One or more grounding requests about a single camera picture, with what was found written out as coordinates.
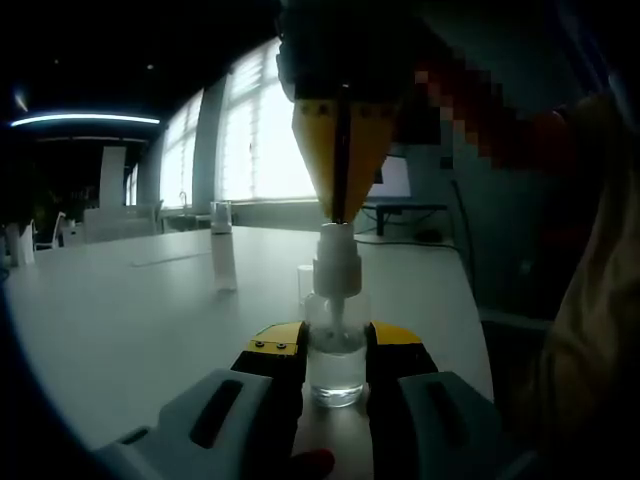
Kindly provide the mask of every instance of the white pump cap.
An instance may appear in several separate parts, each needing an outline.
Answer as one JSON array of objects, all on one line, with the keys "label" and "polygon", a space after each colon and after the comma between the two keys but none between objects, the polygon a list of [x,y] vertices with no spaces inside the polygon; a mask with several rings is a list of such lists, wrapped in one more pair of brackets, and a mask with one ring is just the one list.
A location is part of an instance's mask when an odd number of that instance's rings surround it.
[{"label": "white pump cap", "polygon": [[320,228],[313,260],[313,290],[326,298],[348,298],[362,290],[362,260],[353,225],[327,223]]}]

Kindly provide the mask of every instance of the wall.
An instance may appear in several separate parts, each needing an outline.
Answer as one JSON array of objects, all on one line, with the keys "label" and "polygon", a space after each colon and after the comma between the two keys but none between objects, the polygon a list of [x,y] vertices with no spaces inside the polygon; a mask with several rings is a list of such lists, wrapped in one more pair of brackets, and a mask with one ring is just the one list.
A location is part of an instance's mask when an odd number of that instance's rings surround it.
[{"label": "wall", "polygon": [[[429,4],[425,19],[449,45],[464,52],[470,68],[490,72],[503,88],[505,103],[521,116],[575,103],[580,87],[568,63],[543,28],[539,11],[486,5],[454,12],[444,2]],[[428,147],[411,147],[410,170],[419,199],[437,196],[455,202],[449,185],[455,178],[470,218],[476,250],[477,299],[505,310],[518,310],[527,295],[527,266],[535,247],[543,208],[559,180],[530,172],[491,170],[489,160],[450,124],[442,126],[442,154],[453,155],[454,171],[438,169]],[[457,229],[461,228],[460,217]]]},{"label": "wall", "polygon": [[163,145],[164,134],[151,144],[138,166],[138,205],[154,204],[160,198],[160,166]]},{"label": "wall", "polygon": [[[202,96],[193,158],[193,210],[208,212],[215,184],[215,154],[224,79],[207,88]],[[164,134],[151,145],[138,170],[138,204],[160,200],[160,174]]]},{"label": "wall", "polygon": [[124,205],[124,161],[127,147],[104,147],[100,169],[100,208]]},{"label": "wall", "polygon": [[205,91],[200,107],[193,158],[193,206],[199,212],[209,212],[213,201],[218,124],[225,80],[219,80]]}]

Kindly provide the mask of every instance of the water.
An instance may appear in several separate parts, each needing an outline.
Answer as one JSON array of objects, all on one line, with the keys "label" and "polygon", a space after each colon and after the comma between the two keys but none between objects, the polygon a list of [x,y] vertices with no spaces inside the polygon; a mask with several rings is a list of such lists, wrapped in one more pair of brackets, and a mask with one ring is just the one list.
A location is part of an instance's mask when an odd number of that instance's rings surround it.
[{"label": "water", "polygon": [[366,353],[361,331],[312,331],[307,362],[311,396],[316,403],[345,407],[357,401],[365,382]]}]

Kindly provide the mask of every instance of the yellow robot component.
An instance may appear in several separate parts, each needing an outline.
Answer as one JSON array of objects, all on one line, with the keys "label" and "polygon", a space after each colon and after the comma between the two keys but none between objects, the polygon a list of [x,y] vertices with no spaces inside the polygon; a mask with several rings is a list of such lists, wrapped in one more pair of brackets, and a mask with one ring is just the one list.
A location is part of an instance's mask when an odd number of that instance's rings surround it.
[{"label": "yellow robot component", "polygon": [[422,344],[420,337],[406,328],[396,327],[383,322],[371,322],[376,330],[378,345]]},{"label": "yellow robot component", "polygon": [[[397,106],[351,102],[344,221],[352,222],[391,144]],[[332,219],[337,100],[297,100],[292,129],[324,214]]]},{"label": "yellow robot component", "polygon": [[248,352],[295,355],[302,322],[281,323],[265,328],[251,339]]}]

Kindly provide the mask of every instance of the white table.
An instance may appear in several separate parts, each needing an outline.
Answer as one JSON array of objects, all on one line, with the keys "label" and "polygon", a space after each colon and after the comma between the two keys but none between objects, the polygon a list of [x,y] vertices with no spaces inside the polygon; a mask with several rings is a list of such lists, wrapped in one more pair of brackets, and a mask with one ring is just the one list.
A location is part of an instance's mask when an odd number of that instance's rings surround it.
[{"label": "white table", "polygon": [[[155,425],[165,403],[214,368],[231,366],[260,329],[295,321],[296,267],[311,263],[317,238],[234,227],[239,289],[232,295],[212,291],[208,231],[38,252],[35,265],[11,272],[6,292],[35,374],[73,430],[97,448]],[[492,399],[458,254],[362,244],[359,251],[374,319],[412,330],[440,370]],[[368,434],[364,408],[333,410],[321,423],[316,413],[305,403],[295,450],[330,446],[334,478],[368,478],[370,442],[354,441]]]}]

